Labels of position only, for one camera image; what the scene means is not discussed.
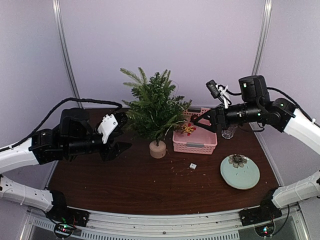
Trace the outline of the small white battery box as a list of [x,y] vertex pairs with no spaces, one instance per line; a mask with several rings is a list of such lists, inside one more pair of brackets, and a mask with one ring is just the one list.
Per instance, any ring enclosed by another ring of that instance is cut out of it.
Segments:
[[190,167],[191,169],[195,170],[195,169],[196,169],[196,167],[197,167],[197,165],[196,165],[196,164],[194,164],[194,163],[191,163],[191,164],[189,165],[189,167]]

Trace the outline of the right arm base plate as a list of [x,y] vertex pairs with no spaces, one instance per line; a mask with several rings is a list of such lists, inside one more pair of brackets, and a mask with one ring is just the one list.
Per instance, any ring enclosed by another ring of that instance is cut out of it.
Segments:
[[253,208],[245,208],[239,212],[242,226],[268,222],[281,217],[282,211],[273,204],[261,204]]

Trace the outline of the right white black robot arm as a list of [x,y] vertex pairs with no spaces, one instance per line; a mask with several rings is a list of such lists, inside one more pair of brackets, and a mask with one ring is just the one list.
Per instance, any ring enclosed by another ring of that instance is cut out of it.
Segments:
[[[198,117],[191,117],[194,125],[210,132],[217,128],[226,130],[230,125],[261,123],[270,125],[281,133],[292,136],[316,153],[320,152],[320,126],[302,110],[287,94],[270,100],[271,87],[262,75],[251,75],[239,79],[241,104],[230,104],[227,100]],[[320,173],[280,186],[268,193],[256,210],[259,220],[268,220],[276,209],[320,195]]]

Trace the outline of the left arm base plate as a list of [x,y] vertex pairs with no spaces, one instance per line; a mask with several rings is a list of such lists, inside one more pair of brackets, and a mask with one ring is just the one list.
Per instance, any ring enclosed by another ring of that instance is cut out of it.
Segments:
[[51,210],[46,212],[46,216],[55,222],[86,227],[90,213],[88,211],[71,208],[66,205],[54,205]]

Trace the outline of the thin wire string lights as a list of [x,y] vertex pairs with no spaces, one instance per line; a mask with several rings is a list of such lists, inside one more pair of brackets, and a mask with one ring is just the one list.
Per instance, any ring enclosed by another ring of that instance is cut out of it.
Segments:
[[148,136],[156,142],[163,140],[169,131],[185,123],[184,111],[191,105],[182,95],[174,95],[176,86],[171,80],[152,77],[147,84],[149,102],[146,114],[150,123],[145,127]]

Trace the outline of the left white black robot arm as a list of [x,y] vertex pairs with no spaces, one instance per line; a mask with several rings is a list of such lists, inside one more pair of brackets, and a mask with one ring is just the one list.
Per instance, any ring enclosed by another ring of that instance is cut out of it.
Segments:
[[22,143],[2,150],[0,197],[53,214],[61,222],[69,221],[72,211],[63,193],[17,183],[4,173],[20,167],[73,161],[77,156],[94,153],[99,153],[103,161],[110,161],[131,147],[130,143],[115,141],[123,134],[122,127],[128,121],[124,112],[106,114],[96,128],[91,127],[89,119],[90,114],[85,109],[65,109],[55,128],[36,131]]

